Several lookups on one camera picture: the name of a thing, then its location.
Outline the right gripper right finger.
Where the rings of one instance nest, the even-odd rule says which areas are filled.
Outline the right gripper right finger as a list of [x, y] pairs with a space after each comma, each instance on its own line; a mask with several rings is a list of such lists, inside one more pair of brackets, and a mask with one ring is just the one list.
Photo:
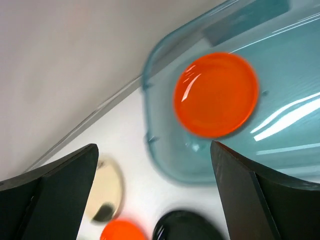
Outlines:
[[232, 240], [318, 240], [320, 185], [212, 141], [210, 155]]

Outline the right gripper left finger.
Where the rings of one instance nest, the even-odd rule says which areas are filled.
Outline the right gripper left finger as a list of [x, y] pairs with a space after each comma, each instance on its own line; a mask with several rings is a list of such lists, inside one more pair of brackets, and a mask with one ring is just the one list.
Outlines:
[[0, 183], [2, 240], [75, 240], [99, 158], [88, 144]]

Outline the orange plate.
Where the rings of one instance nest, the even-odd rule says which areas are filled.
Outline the orange plate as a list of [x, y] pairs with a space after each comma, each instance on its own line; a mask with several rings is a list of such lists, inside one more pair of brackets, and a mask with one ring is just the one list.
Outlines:
[[220, 138], [238, 130], [253, 114], [259, 79], [242, 56], [214, 52], [193, 61], [175, 84], [176, 119], [190, 133]]
[[103, 229], [100, 240], [146, 240], [144, 232], [132, 221], [111, 220]]

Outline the black plate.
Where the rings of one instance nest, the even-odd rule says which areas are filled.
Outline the black plate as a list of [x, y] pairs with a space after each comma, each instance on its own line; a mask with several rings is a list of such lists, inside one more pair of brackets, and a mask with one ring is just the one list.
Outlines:
[[197, 212], [176, 209], [164, 214], [156, 223], [153, 240], [223, 240], [221, 232]]

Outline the orange plate front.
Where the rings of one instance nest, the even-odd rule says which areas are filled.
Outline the orange plate front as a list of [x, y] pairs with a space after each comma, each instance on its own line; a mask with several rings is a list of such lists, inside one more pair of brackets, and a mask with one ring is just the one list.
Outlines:
[[103, 229], [100, 240], [146, 240], [144, 232], [132, 221], [111, 220]]

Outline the cream plate dark smudge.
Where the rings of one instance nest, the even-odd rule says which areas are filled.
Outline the cream plate dark smudge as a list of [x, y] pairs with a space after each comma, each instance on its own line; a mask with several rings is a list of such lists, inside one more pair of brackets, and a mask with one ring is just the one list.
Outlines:
[[84, 210], [93, 224], [107, 224], [120, 215], [125, 196], [122, 170], [110, 155], [100, 155]]

